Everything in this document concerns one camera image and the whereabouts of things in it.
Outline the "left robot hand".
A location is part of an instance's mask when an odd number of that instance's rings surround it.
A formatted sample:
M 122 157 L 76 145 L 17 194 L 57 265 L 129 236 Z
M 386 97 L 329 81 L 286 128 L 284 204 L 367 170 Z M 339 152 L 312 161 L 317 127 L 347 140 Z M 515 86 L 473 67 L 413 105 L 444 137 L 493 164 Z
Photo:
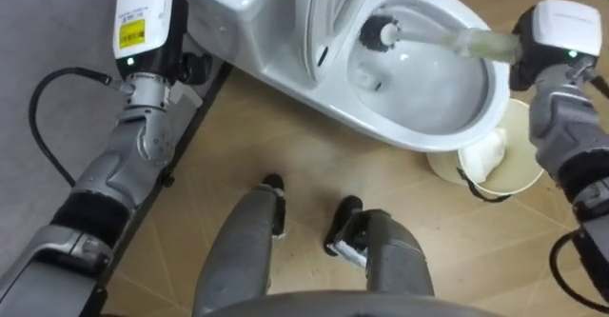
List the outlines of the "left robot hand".
M 184 50 L 188 0 L 116 0 L 112 47 L 123 79 L 136 73 L 202 85 L 212 60 Z

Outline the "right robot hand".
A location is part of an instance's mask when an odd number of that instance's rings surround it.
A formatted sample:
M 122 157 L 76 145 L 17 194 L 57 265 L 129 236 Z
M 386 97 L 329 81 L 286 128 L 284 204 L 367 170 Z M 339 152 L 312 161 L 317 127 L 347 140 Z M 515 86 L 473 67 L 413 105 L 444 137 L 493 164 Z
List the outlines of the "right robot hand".
M 525 91 L 545 69 L 583 60 L 594 66 L 601 53 L 602 17 L 580 2 L 542 0 L 520 16 L 512 33 L 521 53 L 510 67 L 509 86 Z

